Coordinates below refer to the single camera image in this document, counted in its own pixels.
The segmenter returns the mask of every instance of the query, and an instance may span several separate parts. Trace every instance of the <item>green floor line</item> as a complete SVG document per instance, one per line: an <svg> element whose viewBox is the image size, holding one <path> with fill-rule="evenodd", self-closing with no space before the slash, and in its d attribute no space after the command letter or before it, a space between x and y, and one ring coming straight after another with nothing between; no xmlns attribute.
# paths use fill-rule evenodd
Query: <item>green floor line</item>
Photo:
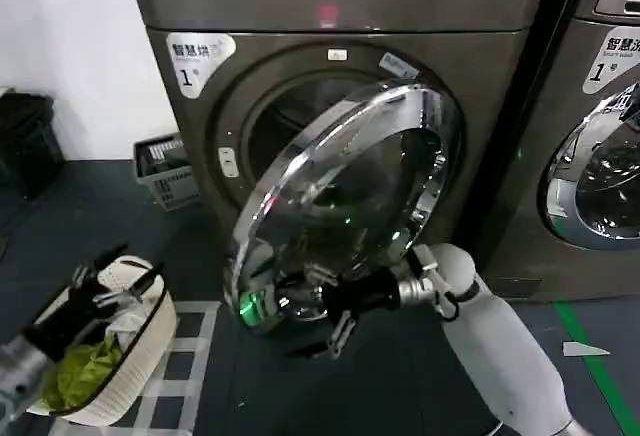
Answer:
<svg viewBox="0 0 640 436"><path fill-rule="evenodd" d="M555 303L554 306L567 328L569 336L579 343L590 344L587 333L578 322L571 306L567 303ZM640 425L607 372L602 356L584 356L584 361L624 435L640 436Z"/></svg>

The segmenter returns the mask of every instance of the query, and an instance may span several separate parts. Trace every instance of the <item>black trash bin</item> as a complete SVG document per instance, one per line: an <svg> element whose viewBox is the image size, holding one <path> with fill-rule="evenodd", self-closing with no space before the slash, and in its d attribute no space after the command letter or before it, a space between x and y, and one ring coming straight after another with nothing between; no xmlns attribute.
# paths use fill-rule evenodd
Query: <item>black trash bin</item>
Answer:
<svg viewBox="0 0 640 436"><path fill-rule="evenodd" d="M49 186L64 162L52 119L51 98L17 92L0 97L0 183L26 199Z"/></svg>

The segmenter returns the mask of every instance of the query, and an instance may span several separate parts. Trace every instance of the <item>white wall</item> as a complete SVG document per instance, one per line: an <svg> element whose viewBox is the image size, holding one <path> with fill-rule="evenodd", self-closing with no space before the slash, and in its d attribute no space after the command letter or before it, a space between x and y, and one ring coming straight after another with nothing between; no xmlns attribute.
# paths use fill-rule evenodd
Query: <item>white wall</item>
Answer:
<svg viewBox="0 0 640 436"><path fill-rule="evenodd" d="M0 87L57 98L67 159L126 159L176 130L135 0L0 0Z"/></svg>

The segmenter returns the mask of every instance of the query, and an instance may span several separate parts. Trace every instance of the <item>white grid mat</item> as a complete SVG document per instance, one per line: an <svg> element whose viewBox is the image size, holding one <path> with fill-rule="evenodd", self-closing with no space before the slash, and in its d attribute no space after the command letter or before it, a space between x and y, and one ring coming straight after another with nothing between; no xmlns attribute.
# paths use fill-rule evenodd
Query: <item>white grid mat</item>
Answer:
<svg viewBox="0 0 640 436"><path fill-rule="evenodd" d="M142 401L133 426L92 428L57 419L49 431L49 436L189 436L193 433L220 303L179 301L175 306L178 317L194 313L203 315L199 334L197 337L177 337L173 340L143 390ZM183 381L165 379L167 364L172 353L193 354L188 379ZM151 427L156 405L162 398L182 398L182 411L177 428Z"/></svg>

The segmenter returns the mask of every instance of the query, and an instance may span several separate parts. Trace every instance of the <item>open washing machine door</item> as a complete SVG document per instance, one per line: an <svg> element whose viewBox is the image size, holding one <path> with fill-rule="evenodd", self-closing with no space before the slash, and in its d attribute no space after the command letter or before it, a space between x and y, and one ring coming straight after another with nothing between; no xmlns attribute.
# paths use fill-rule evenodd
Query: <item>open washing machine door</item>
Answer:
<svg viewBox="0 0 640 436"><path fill-rule="evenodd" d="M399 262L455 167L461 130L454 100L415 81L366 86L316 117L237 221L225 273L234 313L258 334L323 319L323 285Z"/></svg>

